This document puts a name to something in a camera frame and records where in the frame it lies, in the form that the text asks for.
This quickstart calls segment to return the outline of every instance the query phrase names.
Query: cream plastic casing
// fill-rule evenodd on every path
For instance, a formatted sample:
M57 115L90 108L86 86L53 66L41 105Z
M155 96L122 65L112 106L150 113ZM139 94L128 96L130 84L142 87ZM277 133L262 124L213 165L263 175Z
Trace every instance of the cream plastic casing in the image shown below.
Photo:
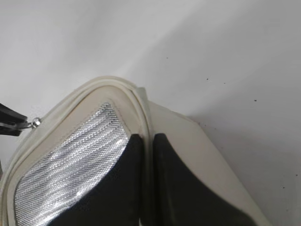
M0 223L3 226L17 226L13 207L15 188L28 168L45 154L47 149L41 147L58 142L58 136L54 136L58 130L69 128L74 121L82 121L108 99L128 136L138 133L143 138L146 164L151 159L154 134L165 133L180 158L204 184L251 216L258 226L271 225L197 123L149 102L144 89L128 81L100 77L81 86L54 107L42 119L42 125L34 129L15 152L1 181Z

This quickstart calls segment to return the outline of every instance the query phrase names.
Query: metal clip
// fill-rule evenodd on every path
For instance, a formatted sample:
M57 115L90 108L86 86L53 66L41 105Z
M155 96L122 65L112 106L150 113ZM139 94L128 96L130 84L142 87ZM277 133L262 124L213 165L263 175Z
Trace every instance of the metal clip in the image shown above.
M40 124L40 118L35 118L32 122L28 122L26 116L0 104L0 135L17 137L24 129L37 128Z

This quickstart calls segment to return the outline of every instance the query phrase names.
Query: metal mesh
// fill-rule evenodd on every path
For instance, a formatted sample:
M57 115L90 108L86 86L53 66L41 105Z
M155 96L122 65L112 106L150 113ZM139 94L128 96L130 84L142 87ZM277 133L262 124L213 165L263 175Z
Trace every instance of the metal mesh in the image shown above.
M112 106L104 103L62 144L35 164L15 193L18 226L45 226L95 187L128 142Z

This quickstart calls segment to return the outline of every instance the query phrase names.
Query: white background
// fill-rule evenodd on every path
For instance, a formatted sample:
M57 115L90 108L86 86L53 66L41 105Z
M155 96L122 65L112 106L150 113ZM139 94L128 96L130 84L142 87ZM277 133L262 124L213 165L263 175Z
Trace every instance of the white background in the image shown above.
M0 103L33 118L91 78L126 78L198 121L273 225L299 226L300 9L300 0L1 0ZM0 137L2 165L17 142Z

